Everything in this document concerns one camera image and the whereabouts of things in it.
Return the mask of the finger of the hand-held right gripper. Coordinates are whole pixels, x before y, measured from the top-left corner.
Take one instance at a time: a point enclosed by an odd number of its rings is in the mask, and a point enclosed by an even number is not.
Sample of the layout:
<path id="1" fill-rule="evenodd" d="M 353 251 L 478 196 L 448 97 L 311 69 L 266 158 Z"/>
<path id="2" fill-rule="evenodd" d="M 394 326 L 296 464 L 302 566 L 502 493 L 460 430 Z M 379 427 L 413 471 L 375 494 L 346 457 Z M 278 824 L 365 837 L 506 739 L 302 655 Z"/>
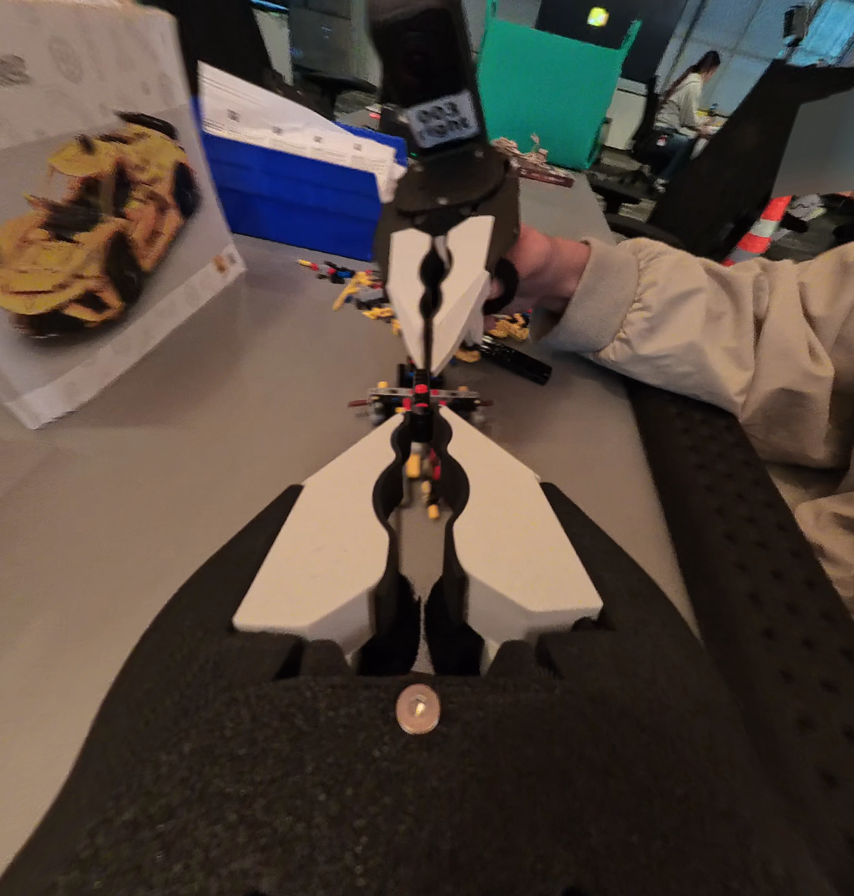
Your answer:
<path id="1" fill-rule="evenodd" d="M 387 295 L 408 356 L 417 367 L 435 367 L 439 253 L 433 237 L 421 230 L 397 230 L 391 236 Z"/>
<path id="2" fill-rule="evenodd" d="M 440 304 L 432 318 L 432 372 L 440 373 L 462 344 L 479 343 L 484 331 L 483 306 L 491 289 L 488 249 L 493 216 L 466 218 L 445 237 L 450 267 L 440 284 Z"/>

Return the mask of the black grey toy brick chassis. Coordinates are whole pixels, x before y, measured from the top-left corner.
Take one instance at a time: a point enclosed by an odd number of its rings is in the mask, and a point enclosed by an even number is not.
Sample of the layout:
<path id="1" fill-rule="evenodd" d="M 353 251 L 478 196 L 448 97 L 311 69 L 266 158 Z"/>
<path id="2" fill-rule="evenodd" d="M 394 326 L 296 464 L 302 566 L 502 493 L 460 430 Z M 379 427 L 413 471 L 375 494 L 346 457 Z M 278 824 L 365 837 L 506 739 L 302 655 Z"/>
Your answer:
<path id="1" fill-rule="evenodd" d="M 486 409 L 493 404 L 493 399 L 466 385 L 446 388 L 443 374 L 429 374 L 408 358 L 398 365 L 394 385 L 380 381 L 366 396 L 352 399 L 346 406 L 361 415 L 367 414 L 374 427 L 395 416 L 412 418 L 413 435 L 401 473 L 401 507 L 409 507 L 415 499 L 420 499 L 427 517 L 438 521 L 444 502 L 442 463 L 433 443 L 430 414 L 444 408 L 480 428 L 485 421 Z"/>

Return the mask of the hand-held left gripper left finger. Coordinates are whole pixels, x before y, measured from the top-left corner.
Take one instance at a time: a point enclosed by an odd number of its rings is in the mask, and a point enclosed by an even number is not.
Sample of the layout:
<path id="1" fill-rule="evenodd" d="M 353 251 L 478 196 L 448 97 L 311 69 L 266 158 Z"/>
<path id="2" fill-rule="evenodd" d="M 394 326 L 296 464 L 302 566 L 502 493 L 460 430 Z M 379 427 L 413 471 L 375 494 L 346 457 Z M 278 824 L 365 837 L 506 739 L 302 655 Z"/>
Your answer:
<path id="1" fill-rule="evenodd" d="M 309 476 L 233 627 L 330 641 L 361 663 L 406 663 L 408 581 L 391 518 L 407 458 L 407 420 L 396 414 Z"/>

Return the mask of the small brown box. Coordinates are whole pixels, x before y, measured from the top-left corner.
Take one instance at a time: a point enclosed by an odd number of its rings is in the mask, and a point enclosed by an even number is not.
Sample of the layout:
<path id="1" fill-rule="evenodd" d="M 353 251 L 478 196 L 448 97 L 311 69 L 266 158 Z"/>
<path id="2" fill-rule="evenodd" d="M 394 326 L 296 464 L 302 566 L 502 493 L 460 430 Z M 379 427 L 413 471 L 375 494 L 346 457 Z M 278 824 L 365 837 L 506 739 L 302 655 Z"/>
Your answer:
<path id="1" fill-rule="evenodd" d="M 493 139 L 491 145 L 507 158 L 520 178 L 572 188 L 575 184 L 573 173 L 550 164 L 548 150 L 542 147 L 541 139 L 536 133 L 531 134 L 531 141 L 532 147 L 528 151 L 522 151 L 515 140 L 506 137 Z"/>

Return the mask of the white paper parts bags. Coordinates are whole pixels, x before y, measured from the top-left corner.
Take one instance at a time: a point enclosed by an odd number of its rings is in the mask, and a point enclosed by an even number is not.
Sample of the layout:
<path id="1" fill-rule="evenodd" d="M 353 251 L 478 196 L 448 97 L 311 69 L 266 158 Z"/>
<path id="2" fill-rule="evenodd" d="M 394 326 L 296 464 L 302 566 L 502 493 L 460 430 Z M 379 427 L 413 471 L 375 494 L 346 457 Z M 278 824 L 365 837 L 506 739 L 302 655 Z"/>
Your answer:
<path id="1" fill-rule="evenodd" d="M 210 135 L 374 175 L 382 203 L 394 199 L 405 166 L 396 149 L 208 63 L 197 63 L 202 128 Z"/>

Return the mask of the person's right hand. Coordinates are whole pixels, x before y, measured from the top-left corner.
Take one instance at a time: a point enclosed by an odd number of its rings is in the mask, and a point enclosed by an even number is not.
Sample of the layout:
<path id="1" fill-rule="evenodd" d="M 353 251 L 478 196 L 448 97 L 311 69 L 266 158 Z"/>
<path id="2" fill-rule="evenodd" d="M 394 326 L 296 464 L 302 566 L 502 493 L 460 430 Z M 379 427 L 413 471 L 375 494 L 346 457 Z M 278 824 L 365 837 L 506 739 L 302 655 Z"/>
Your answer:
<path id="1" fill-rule="evenodd" d="M 567 311 L 585 273 L 590 244 L 550 237 L 521 224 L 518 239 L 506 258 L 516 269 L 518 288 L 498 313 L 543 311 L 560 317 Z"/>

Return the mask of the black toy brick beam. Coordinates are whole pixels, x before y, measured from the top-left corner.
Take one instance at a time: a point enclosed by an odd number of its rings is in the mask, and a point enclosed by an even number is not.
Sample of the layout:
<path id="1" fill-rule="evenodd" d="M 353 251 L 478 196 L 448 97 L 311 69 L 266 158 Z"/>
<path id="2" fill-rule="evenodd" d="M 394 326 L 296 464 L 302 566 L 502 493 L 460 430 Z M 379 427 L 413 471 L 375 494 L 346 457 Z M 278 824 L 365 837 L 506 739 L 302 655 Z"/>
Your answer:
<path id="1" fill-rule="evenodd" d="M 539 361 L 505 342 L 500 342 L 488 334 L 484 335 L 477 345 L 477 351 L 488 363 L 535 385 L 545 386 L 552 374 L 549 364 Z"/>

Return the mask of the orange traffic cone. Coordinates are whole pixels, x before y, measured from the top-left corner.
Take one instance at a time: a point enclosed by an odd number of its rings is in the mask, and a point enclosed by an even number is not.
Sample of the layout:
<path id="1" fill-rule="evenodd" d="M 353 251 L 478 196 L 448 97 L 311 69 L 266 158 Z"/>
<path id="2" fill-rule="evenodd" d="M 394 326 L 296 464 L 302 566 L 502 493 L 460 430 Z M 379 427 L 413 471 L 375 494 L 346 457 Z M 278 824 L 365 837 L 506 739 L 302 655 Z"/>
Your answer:
<path id="1" fill-rule="evenodd" d="M 757 221 L 721 262 L 722 266 L 733 267 L 764 255 L 771 245 L 773 235 L 779 230 L 779 223 L 792 200 L 791 195 L 771 198 Z"/>

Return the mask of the yellow car instruction booklet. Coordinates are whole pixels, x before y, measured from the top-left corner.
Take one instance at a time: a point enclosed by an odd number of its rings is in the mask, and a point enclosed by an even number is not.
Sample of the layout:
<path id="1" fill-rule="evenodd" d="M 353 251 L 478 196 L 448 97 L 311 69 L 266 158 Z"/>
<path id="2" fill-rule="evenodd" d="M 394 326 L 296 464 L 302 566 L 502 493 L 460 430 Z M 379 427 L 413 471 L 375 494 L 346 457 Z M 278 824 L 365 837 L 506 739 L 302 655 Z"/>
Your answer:
<path id="1" fill-rule="evenodd" d="M 0 402 L 85 405 L 246 271 L 174 17 L 0 2 Z"/>

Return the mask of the pile of toy brick pieces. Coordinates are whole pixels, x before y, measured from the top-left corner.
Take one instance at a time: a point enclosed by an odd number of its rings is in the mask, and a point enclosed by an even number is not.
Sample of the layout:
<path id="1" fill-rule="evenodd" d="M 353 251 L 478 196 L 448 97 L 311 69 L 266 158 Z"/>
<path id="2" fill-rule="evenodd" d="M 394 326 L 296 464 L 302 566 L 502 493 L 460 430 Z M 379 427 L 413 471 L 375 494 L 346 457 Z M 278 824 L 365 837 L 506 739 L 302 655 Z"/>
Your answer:
<path id="1" fill-rule="evenodd" d="M 399 315 L 385 290 L 379 270 L 357 270 L 329 260 L 323 262 L 299 258 L 305 268 L 338 289 L 332 304 L 337 312 L 347 305 L 354 306 L 370 320 L 387 320 L 393 333 L 403 336 L 405 315 Z M 417 368 L 429 369 L 433 375 L 444 370 L 453 360 L 475 363 L 479 360 L 484 338 L 513 339 L 524 342 L 530 333 L 530 316 L 524 312 L 512 315 L 489 313 L 480 306 L 470 311 L 452 311 L 438 315 L 432 325 L 430 364 L 422 357 L 422 335 L 416 335 L 409 345 L 409 357 Z"/>

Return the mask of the black monitor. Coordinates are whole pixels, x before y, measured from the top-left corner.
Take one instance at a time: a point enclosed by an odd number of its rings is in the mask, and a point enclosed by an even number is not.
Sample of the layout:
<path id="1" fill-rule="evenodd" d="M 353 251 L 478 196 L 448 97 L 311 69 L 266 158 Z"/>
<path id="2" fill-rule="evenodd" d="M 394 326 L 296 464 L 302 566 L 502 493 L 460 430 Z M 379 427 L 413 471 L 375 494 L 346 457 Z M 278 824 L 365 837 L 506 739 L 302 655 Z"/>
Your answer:
<path id="1" fill-rule="evenodd" d="M 655 75 L 686 1 L 542 1 L 535 28 L 617 49 L 633 22 L 639 29 L 622 66 L 623 78 L 646 83 Z"/>

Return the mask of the blue storage bin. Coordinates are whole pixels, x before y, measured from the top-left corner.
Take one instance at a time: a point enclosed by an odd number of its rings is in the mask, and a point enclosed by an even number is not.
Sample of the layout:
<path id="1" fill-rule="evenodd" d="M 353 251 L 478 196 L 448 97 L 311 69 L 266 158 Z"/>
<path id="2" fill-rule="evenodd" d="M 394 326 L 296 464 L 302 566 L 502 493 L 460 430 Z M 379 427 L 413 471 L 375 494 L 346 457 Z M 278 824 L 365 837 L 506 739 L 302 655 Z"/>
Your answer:
<path id="1" fill-rule="evenodd" d="M 204 132 L 201 140 L 232 232 L 361 261 L 372 258 L 383 203 L 374 175 L 310 161 Z M 340 125 L 396 149 L 407 166 L 405 140 Z"/>

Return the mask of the grey desk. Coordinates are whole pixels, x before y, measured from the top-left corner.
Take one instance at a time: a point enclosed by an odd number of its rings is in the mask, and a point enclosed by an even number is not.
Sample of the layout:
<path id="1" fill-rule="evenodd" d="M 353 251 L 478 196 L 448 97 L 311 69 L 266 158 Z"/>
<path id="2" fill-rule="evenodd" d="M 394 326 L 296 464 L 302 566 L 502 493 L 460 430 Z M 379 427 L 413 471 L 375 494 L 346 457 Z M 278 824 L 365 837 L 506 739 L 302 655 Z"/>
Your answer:
<path id="1" fill-rule="evenodd" d="M 369 431 L 349 409 L 401 340 L 298 265 L 334 255 L 236 238 L 246 277 L 76 414 L 37 431 L 0 406 L 0 875 L 68 775 L 142 633 L 287 486 Z M 697 631 L 622 382 L 527 342 L 534 385 L 493 364 L 447 382 L 485 432 L 557 485 Z"/>

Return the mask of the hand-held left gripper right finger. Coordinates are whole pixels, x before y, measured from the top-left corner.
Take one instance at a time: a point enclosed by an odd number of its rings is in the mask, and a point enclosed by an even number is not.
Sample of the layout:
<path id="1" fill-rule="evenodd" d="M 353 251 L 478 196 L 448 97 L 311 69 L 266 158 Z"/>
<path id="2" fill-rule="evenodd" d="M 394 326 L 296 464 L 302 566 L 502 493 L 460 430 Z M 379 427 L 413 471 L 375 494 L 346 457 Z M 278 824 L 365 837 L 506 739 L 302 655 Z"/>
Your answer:
<path id="1" fill-rule="evenodd" d="M 442 475 L 465 477 L 446 557 L 464 575 L 463 622 L 481 639 L 478 664 L 490 665 L 504 643 L 535 645 L 596 622 L 600 594 L 539 476 L 451 410 L 439 416 L 450 430 Z"/>

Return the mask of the dark perforated panel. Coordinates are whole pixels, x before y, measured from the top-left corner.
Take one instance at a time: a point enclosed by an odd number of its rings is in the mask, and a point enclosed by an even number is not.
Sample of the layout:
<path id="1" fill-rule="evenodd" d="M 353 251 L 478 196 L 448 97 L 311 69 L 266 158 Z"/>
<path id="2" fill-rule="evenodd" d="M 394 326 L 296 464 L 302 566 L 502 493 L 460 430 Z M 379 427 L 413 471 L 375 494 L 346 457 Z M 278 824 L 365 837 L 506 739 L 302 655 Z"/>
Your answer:
<path id="1" fill-rule="evenodd" d="M 854 622 L 735 418 L 626 390 L 705 648 L 791 821 L 854 894 Z"/>

